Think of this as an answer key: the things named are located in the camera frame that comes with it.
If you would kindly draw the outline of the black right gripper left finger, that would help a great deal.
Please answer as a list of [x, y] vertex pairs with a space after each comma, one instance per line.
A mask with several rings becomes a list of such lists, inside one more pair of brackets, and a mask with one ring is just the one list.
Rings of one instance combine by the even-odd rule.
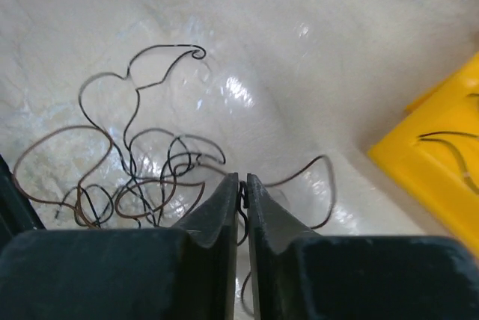
[[3, 319], [232, 319], [239, 179], [169, 228], [32, 230], [1, 252]]

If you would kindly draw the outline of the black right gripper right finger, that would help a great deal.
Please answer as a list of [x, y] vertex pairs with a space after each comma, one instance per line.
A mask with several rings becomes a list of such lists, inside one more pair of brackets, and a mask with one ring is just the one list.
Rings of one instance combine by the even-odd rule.
[[476, 319], [478, 266], [441, 236], [322, 236], [247, 177], [256, 319]]

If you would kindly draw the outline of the yellow plastic bin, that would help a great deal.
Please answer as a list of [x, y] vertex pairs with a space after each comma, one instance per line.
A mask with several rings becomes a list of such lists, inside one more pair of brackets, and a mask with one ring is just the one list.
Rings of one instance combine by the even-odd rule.
[[406, 107], [368, 152], [473, 253], [478, 253], [478, 56]]

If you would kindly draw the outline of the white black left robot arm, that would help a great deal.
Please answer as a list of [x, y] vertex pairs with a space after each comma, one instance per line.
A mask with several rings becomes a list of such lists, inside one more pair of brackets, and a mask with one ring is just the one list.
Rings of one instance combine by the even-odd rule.
[[3, 248], [16, 235], [44, 229], [44, 225], [29, 200], [15, 187], [12, 173], [3, 157], [0, 182], [0, 246]]

